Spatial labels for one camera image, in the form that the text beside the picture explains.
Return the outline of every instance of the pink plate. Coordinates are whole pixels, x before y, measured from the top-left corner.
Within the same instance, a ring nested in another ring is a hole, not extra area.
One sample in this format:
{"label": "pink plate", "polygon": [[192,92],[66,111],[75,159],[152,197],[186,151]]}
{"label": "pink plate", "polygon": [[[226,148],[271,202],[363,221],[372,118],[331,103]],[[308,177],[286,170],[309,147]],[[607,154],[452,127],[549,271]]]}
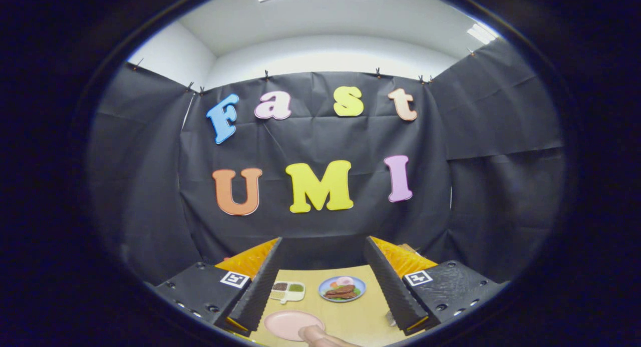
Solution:
{"label": "pink plate", "polygon": [[271,313],[265,318],[263,324],[276,337],[288,340],[302,340],[298,336],[298,330],[305,326],[316,324],[325,330],[325,324],[318,317],[300,310],[281,310]]}

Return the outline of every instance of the plate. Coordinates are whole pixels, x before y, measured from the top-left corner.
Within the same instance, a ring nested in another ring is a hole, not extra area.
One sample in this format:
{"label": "plate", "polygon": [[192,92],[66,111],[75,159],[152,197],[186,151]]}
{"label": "plate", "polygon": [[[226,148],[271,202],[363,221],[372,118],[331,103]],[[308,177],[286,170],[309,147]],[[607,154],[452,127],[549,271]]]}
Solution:
{"label": "plate", "polygon": [[275,281],[272,290],[269,293],[272,299],[278,299],[281,304],[287,301],[300,301],[305,297],[305,283],[296,281]]}
{"label": "plate", "polygon": [[325,324],[323,324],[322,320],[313,314],[300,310],[280,310],[271,313],[265,317],[263,324],[274,336],[287,340],[302,341],[302,338],[298,336],[298,330],[302,327],[316,324],[325,330]]}
{"label": "plate", "polygon": [[[330,286],[330,284],[334,283],[335,281],[337,281],[337,279],[341,277],[350,277],[351,279],[354,279],[354,287],[360,290],[360,294],[350,299],[329,299],[325,297],[325,292],[327,292],[330,289],[334,289],[334,287]],[[320,296],[323,297],[323,299],[326,299],[330,302],[336,302],[336,303],[351,302],[355,299],[359,299],[360,296],[365,294],[365,291],[366,291],[366,284],[360,278],[357,278],[354,276],[335,276],[329,279],[325,279],[325,281],[323,281],[323,283],[321,283],[318,286],[318,294],[320,294]]]}

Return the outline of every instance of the food plate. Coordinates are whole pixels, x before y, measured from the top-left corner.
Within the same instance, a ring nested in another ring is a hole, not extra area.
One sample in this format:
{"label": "food plate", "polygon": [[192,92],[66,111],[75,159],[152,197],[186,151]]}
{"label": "food plate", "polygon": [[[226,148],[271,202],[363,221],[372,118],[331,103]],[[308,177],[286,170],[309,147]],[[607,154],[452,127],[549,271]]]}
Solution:
{"label": "food plate", "polygon": [[[340,288],[345,283],[354,285],[353,292],[355,292],[357,296],[351,297],[348,299],[342,299],[342,298],[334,299],[334,298],[325,297],[325,293],[327,293],[328,290]],[[320,296],[323,297],[323,299],[327,299],[330,302],[336,302],[336,303],[345,303],[345,302],[353,301],[354,299],[358,299],[360,296],[365,294],[365,291],[366,291],[366,284],[360,278],[357,278],[354,276],[335,276],[329,279],[325,279],[325,281],[323,281],[323,283],[321,283],[318,286],[318,294],[320,294]]]}
{"label": "food plate", "polygon": [[300,301],[305,297],[305,283],[275,281],[269,297],[279,299],[281,304],[286,304],[287,301]]}
{"label": "food plate", "polygon": [[325,324],[322,320],[313,314],[300,310],[280,310],[271,313],[265,317],[263,324],[274,336],[287,340],[302,340],[298,335],[298,330],[302,327],[316,324],[325,330]]}

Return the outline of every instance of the white wall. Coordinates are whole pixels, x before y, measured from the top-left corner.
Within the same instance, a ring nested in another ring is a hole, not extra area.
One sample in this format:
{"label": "white wall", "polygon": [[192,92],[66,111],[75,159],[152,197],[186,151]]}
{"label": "white wall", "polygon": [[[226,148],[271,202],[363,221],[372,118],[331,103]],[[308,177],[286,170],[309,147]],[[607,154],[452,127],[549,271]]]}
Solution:
{"label": "white wall", "polygon": [[457,62],[427,48],[390,39],[352,35],[295,37],[256,44],[218,57],[205,89],[269,75],[355,71],[428,80]]}
{"label": "white wall", "polygon": [[181,23],[174,22],[151,37],[128,62],[163,75],[192,89],[205,86],[216,55]]}

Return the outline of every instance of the black curtain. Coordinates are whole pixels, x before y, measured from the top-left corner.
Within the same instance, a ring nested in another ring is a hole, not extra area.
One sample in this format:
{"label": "black curtain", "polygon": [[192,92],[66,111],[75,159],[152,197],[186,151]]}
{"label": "black curtain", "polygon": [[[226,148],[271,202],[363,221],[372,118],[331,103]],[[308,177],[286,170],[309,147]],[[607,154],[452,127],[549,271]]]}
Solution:
{"label": "black curtain", "polygon": [[563,194],[554,103],[501,39],[443,71],[430,91],[452,176],[452,210],[439,256],[496,281],[511,279],[554,228]]}
{"label": "black curtain", "polygon": [[[334,112],[334,90],[362,91],[357,117]],[[403,88],[418,112],[404,121],[387,94]],[[291,116],[258,119],[270,91],[291,95]],[[236,132],[215,144],[206,113],[237,94]],[[151,283],[197,260],[215,263],[283,237],[286,269],[365,263],[367,235],[406,242],[427,258],[458,259],[496,281],[521,270],[553,228],[563,152],[554,105],[539,78],[496,40],[430,83],[364,73],[297,73],[233,83],[201,95],[126,66],[99,107],[89,152],[90,185],[109,248]],[[385,157],[407,155],[414,196],[391,203]],[[318,179],[333,160],[351,162],[349,210],[293,214],[287,165]],[[258,209],[218,208],[211,173],[257,167]]]}
{"label": "black curtain", "polygon": [[126,66],[94,118],[87,175],[99,233],[150,283],[201,259],[178,194],[178,134],[192,96],[172,80]]}

